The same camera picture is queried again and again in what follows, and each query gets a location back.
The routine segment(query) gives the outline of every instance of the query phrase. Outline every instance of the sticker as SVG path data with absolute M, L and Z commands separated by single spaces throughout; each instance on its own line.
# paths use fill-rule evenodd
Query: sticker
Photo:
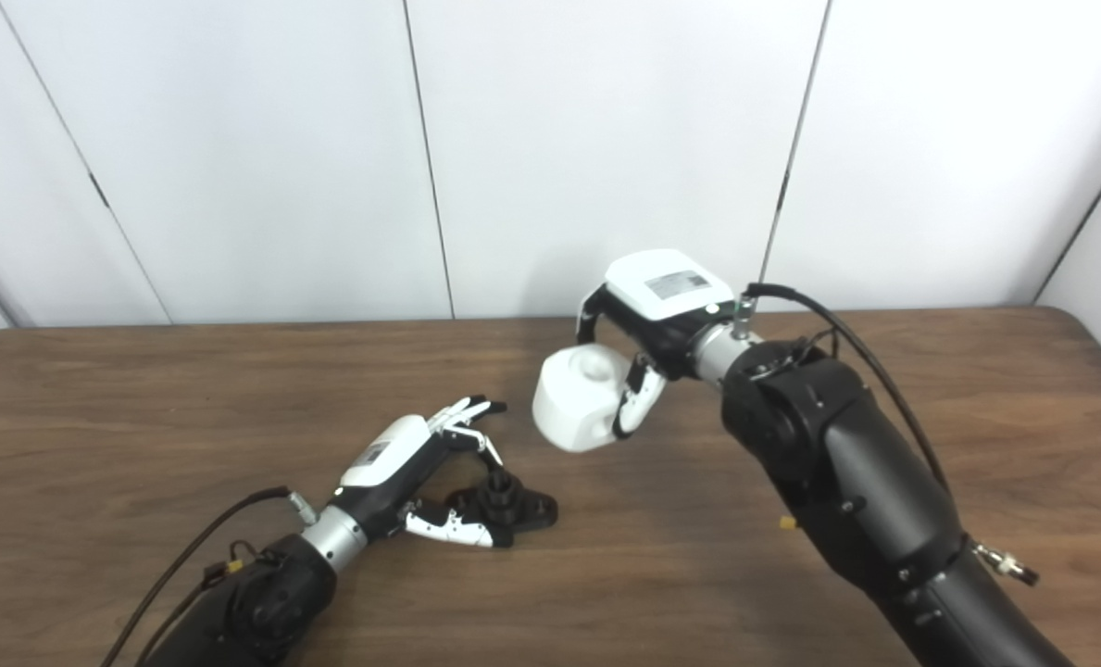
M 361 452 L 360 456 L 357 457 L 357 460 L 352 461 L 352 468 L 372 466 L 373 461 L 375 461 L 378 457 L 381 457 L 382 452 L 384 452 L 388 447 L 390 447 L 389 440 L 382 440 L 381 442 L 373 442 L 369 445 L 369 448 Z
M 646 280 L 644 286 L 652 289 L 657 299 L 665 300 L 677 295 L 685 295 L 686 292 L 710 287 L 710 283 L 702 275 L 698 275 L 698 271 L 687 269 Z

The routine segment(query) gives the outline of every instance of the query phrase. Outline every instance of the wooden tabletop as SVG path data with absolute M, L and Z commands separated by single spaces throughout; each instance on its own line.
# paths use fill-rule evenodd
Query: wooden tabletop
M 966 527 L 1040 570 L 1004 582 L 1076 664 L 1101 666 L 1101 349 L 1048 308 L 850 313 L 935 438 Z M 765 337 L 816 329 L 757 320 Z M 914 664 L 835 577 L 700 383 L 675 383 L 628 442 L 556 450 L 528 406 L 564 319 L 1 330 L 0 664 L 97 664 L 172 558 L 249 491 L 323 501 L 402 414 L 473 393 L 509 468 L 556 527 L 488 550 L 402 535 L 370 547 L 299 652 L 305 666 Z M 613 342 L 611 330 L 601 341 Z M 458 460 L 439 499 L 481 477 Z M 237 537 L 171 583 L 119 664 Z

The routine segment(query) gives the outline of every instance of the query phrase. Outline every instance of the metal connector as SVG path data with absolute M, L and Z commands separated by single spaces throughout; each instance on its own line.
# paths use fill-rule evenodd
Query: metal connector
M 983 545 L 981 542 L 974 542 L 972 548 L 974 550 L 974 556 L 977 556 L 982 562 L 985 562 L 985 565 L 989 565 L 991 570 L 994 570 L 995 573 L 1017 579 L 1020 582 L 1027 583 L 1029 587 L 1035 587 L 1036 583 L 1039 582 L 1039 573 L 1036 572 L 1036 570 L 1033 570 L 1032 567 L 1027 567 L 1023 562 L 1016 560 L 1016 558 L 1011 556 L 1010 553 L 999 550 L 998 548 L 991 548 Z
M 304 521 L 306 526 L 314 526 L 318 521 L 316 510 L 307 502 L 307 499 L 301 496 L 299 491 L 291 491 L 287 496 L 288 502 L 295 507 L 295 511 L 299 513 L 299 518 Z
M 735 315 L 731 318 L 731 338 L 735 341 L 746 341 L 752 334 L 752 316 L 756 313 L 756 302 L 749 299 L 746 292 L 735 302 Z

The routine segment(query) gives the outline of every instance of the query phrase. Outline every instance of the white cup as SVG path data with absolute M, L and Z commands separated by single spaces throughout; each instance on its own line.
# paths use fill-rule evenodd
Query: white cup
M 542 436 L 569 452 L 614 442 L 612 423 L 631 365 L 621 353 L 598 342 L 546 358 L 533 394 L 533 422 Z

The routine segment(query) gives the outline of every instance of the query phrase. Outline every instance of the silver metal joint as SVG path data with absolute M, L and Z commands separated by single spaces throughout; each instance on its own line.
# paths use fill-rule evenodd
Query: silver metal joint
M 316 524 L 318 521 L 316 510 L 310 506 L 307 499 L 301 496 L 299 491 L 291 491 L 291 494 L 287 496 L 287 501 L 291 502 L 292 506 L 295 507 L 295 511 L 299 513 L 299 518 L 304 521 L 306 526 L 314 526 L 314 524 Z
M 731 320 L 731 338 L 737 341 L 746 341 L 752 335 L 752 316 L 756 313 L 756 302 L 740 295 L 740 300 L 735 303 L 735 316 Z
M 985 562 L 985 565 L 989 565 L 995 573 L 1020 580 L 1020 582 L 1027 583 L 1029 587 L 1035 587 L 1039 582 L 1039 573 L 1033 570 L 1032 567 L 1027 567 L 1016 560 L 1010 553 L 991 548 L 981 542 L 974 542 L 972 548 L 974 556 L 982 562 Z
M 735 325 L 729 321 L 711 325 L 701 337 L 698 337 L 694 348 L 690 348 L 695 374 L 719 392 L 723 390 L 723 375 L 727 375 L 731 364 L 740 359 L 744 350 L 763 341 L 763 338 L 750 331 L 745 338 L 735 338 L 734 329 Z
M 304 531 L 304 539 L 325 557 L 331 570 L 339 573 L 357 554 L 369 546 L 369 537 L 353 517 L 338 506 L 326 506 L 320 520 Z

